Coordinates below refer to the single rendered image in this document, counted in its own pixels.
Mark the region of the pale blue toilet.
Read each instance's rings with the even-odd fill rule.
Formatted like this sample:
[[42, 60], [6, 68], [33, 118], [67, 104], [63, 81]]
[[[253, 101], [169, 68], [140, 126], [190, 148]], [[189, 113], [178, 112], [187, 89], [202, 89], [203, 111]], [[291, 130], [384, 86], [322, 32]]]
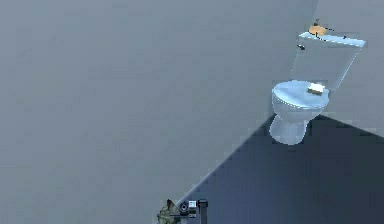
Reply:
[[[339, 88], [349, 68], [366, 42], [344, 36], [317, 37], [308, 32], [298, 36], [297, 47], [289, 79], [276, 84], [271, 91], [275, 117], [269, 133], [286, 145], [300, 143], [307, 125], [327, 107], [331, 95]], [[321, 96], [307, 92], [311, 83], [322, 84]]]

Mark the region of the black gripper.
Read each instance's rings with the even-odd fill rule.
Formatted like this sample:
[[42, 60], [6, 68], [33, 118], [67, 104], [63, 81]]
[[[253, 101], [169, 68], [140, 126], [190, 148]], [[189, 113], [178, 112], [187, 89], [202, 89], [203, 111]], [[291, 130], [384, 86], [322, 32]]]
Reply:
[[175, 221], [176, 222], [187, 222], [189, 216], [188, 203], [182, 202], [175, 210]]

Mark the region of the orange round container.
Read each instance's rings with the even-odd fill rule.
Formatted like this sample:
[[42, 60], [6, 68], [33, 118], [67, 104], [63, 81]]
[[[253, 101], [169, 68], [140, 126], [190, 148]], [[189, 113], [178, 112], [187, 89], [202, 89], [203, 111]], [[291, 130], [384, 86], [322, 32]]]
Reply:
[[321, 26], [318, 19], [308, 29], [308, 32], [315, 36], [323, 36], [328, 31], [332, 31], [332, 28]]

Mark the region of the green mottled object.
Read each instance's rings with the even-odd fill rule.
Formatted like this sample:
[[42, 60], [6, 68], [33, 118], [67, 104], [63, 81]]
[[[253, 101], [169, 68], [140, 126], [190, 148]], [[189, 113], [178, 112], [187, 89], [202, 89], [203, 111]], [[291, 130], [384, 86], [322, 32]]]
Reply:
[[180, 218], [172, 200], [168, 199], [166, 201], [166, 204], [157, 214], [157, 221], [158, 224], [179, 224]]

